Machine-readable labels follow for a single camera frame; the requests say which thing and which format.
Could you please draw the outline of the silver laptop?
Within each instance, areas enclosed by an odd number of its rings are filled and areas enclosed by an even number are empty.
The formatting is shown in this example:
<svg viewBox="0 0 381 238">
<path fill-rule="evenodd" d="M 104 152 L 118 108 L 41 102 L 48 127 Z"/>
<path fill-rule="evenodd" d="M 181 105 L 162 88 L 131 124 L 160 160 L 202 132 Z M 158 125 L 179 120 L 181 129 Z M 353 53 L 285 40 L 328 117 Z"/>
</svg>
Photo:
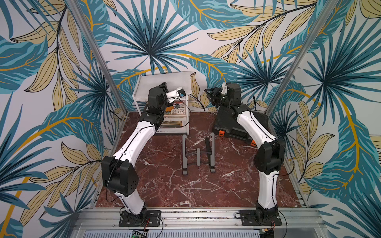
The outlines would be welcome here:
<svg viewBox="0 0 381 238">
<path fill-rule="evenodd" d="M 184 88 L 187 93 L 191 91 L 191 73 L 176 72 L 142 76 L 139 82 L 139 88 L 151 89 L 161 83 L 166 82 L 169 91 L 179 87 Z"/>
</svg>

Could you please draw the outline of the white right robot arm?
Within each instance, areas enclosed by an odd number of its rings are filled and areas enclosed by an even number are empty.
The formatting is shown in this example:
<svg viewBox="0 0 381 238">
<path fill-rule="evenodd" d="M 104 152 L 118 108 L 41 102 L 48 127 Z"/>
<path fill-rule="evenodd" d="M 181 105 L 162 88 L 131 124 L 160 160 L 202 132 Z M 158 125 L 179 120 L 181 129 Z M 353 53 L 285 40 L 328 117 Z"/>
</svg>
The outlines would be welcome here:
<svg viewBox="0 0 381 238">
<path fill-rule="evenodd" d="M 256 208 L 240 210 L 243 226 L 280 226 L 276 184 L 284 161 L 285 142 L 272 135 L 255 113 L 241 100 L 241 87 L 223 83 L 221 87 L 205 89 L 210 103 L 217 108 L 213 132 L 220 137 L 233 137 L 257 147 L 254 164 L 259 172 L 259 196 Z"/>
</svg>

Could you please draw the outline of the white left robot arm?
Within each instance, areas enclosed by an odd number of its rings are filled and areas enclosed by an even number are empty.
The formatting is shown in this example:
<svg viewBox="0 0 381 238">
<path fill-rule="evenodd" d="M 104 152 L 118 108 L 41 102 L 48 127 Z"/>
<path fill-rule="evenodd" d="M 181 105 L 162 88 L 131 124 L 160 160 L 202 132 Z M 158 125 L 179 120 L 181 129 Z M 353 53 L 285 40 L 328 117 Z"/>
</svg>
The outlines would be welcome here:
<svg viewBox="0 0 381 238">
<path fill-rule="evenodd" d="M 147 108 L 132 135 L 114 155 L 104 157 L 101 163 L 103 185 L 121 200 L 127 218 L 133 223 L 142 224 L 148 218 L 146 204 L 137 190 L 139 177 L 135 165 L 146 143 L 164 121 L 169 106 L 168 92 L 165 82 L 149 90 Z"/>
</svg>

